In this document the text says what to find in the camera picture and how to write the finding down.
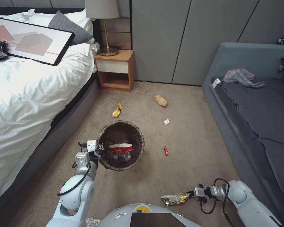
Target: bed frame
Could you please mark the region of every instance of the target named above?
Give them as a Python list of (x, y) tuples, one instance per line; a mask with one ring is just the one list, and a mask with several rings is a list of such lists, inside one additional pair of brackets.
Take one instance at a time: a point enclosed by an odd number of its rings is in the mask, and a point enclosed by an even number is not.
[[(0, 15), (10, 15), (19, 12), (27, 12), (31, 8), (0, 7)], [(62, 13), (82, 11), (82, 8), (35, 8), (35, 12), (55, 14), (58, 10)], [(93, 21), (93, 36), (96, 42), (102, 45), (100, 23)], [(33, 154), (18, 173), (15, 181), (0, 197), (0, 208), (19, 190), (19, 188), (32, 177), (50, 157), (69, 139), (93, 106), (99, 88), (98, 74), (93, 73), (91, 79), (83, 86), (73, 103), (59, 113), (60, 118), (54, 119), (51, 129), (43, 141), (38, 145)]]

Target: trash can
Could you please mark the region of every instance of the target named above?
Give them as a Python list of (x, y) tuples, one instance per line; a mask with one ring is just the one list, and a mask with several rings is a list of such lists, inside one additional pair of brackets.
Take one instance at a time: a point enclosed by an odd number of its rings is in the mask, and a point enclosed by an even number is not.
[[(139, 128), (129, 121), (115, 121), (106, 125), (98, 138), (98, 143), (103, 143), (104, 155), (99, 162), (106, 168), (115, 171), (127, 170), (133, 167), (141, 158), (144, 150), (144, 138)], [(130, 143), (133, 145), (131, 159), (128, 162), (122, 162), (113, 158), (114, 153), (109, 149), (110, 145)]]

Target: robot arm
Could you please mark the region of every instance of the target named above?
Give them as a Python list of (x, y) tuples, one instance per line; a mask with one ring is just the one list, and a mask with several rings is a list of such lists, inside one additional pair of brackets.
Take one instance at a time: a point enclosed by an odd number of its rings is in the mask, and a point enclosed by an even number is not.
[[(210, 198), (224, 200), (227, 189), (228, 185), (206, 187), (199, 184), (198, 187), (195, 187), (194, 194), (200, 205), (202, 205)], [(255, 197), (252, 190), (242, 181), (232, 180), (229, 182), (227, 198), (238, 209), (238, 215), (246, 227), (282, 226), (279, 220)]]
[(238, 209), (238, 215), (246, 227), (282, 226), (279, 220), (255, 197), (246, 184), (242, 181), (232, 180), (229, 185), (228, 198)]
[[(97, 141), (78, 143), (81, 152), (75, 156), (77, 171), (61, 188), (60, 197), (53, 218), (46, 227), (86, 227), (86, 217), (95, 193), (95, 177), (98, 168), (98, 157), (104, 150)], [(68, 211), (77, 211), (71, 215)]]

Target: black cable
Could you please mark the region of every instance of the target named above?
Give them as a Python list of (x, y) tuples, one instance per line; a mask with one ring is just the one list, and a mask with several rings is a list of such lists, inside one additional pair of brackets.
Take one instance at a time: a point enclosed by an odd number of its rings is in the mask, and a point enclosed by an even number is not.
[(202, 208), (202, 203), (200, 203), (201, 211), (202, 211), (204, 214), (211, 214), (211, 213), (214, 211), (215, 207), (216, 207), (216, 203), (217, 203), (217, 200), (216, 200), (216, 198), (215, 198), (214, 206), (212, 207), (211, 211), (209, 211), (209, 212), (205, 212), (205, 211), (203, 210), (203, 208)]
[[(230, 185), (229, 185), (229, 183), (228, 183), (226, 180), (224, 180), (224, 179), (222, 179), (222, 178), (217, 178), (217, 179), (214, 181), (214, 184), (213, 184), (214, 186), (216, 185), (217, 180), (222, 180), (222, 181), (224, 181), (225, 183), (227, 183), (227, 186), (228, 186), (228, 187), (227, 187), (227, 190), (226, 190), (225, 198), (224, 198), (224, 200), (223, 200), (223, 207), (222, 207), (222, 209), (223, 209), (223, 214), (224, 214), (226, 220), (229, 222), (229, 224), (230, 224), (232, 227), (234, 227), (234, 225), (231, 223), (231, 220), (230, 220), (229, 216), (227, 215), (227, 213), (225, 213), (225, 203), (226, 203), (226, 199), (227, 199), (227, 196), (228, 196), (228, 193), (229, 193)], [(200, 208), (201, 208), (201, 211), (202, 211), (203, 213), (205, 213), (205, 214), (211, 214), (211, 213), (214, 211), (214, 209), (215, 209), (215, 207), (216, 207), (216, 202), (217, 202), (217, 199), (216, 199), (216, 198), (214, 198), (214, 199), (215, 199), (214, 206), (213, 206), (213, 208), (211, 209), (211, 211), (209, 211), (209, 212), (205, 212), (205, 211), (203, 210), (203, 208), (202, 208), (202, 204), (200, 203)]]
[(89, 162), (88, 163), (88, 170), (86, 171), (86, 173), (84, 174), (84, 176), (82, 177), (82, 179), (74, 186), (72, 187), (71, 189), (67, 190), (66, 192), (62, 192), (62, 193), (58, 193), (57, 196), (62, 196), (62, 195), (65, 195), (67, 193), (69, 193), (70, 191), (74, 190), (76, 187), (78, 187), (79, 184), (81, 184), (81, 182), (84, 180), (84, 178), (87, 176), (89, 170), (91, 169), (92, 165), (91, 163)]
[(227, 187), (227, 190), (226, 190), (226, 194), (225, 194), (225, 198), (224, 198), (224, 201), (223, 201), (223, 207), (222, 207), (222, 209), (223, 209), (223, 214), (224, 214), (226, 220), (229, 222), (229, 224), (230, 224), (232, 227), (234, 227), (234, 225), (231, 223), (231, 220), (230, 220), (229, 216), (227, 215), (227, 213), (225, 213), (225, 203), (226, 203), (226, 199), (227, 199), (227, 196), (228, 196), (228, 193), (229, 193), (230, 185), (229, 185), (229, 183), (228, 183), (226, 180), (224, 180), (224, 179), (222, 179), (222, 178), (217, 178), (217, 179), (214, 181), (214, 185), (216, 185), (217, 180), (222, 180), (222, 181), (224, 181), (225, 183), (227, 183), (227, 186), (228, 186), (228, 187)]

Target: gray pillow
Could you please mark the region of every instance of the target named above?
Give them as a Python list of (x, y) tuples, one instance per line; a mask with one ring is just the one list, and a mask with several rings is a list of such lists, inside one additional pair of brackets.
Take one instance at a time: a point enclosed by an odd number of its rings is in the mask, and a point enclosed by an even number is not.
[(56, 13), (56, 15), (53, 17), (53, 19), (50, 21), (50, 24), (48, 25), (48, 27), (75, 33), (75, 38), (70, 44), (71, 46), (76, 45), (76, 44), (85, 43), (86, 41), (92, 38), (92, 35), (90, 33), (85, 31), (79, 25), (72, 22), (59, 10)]

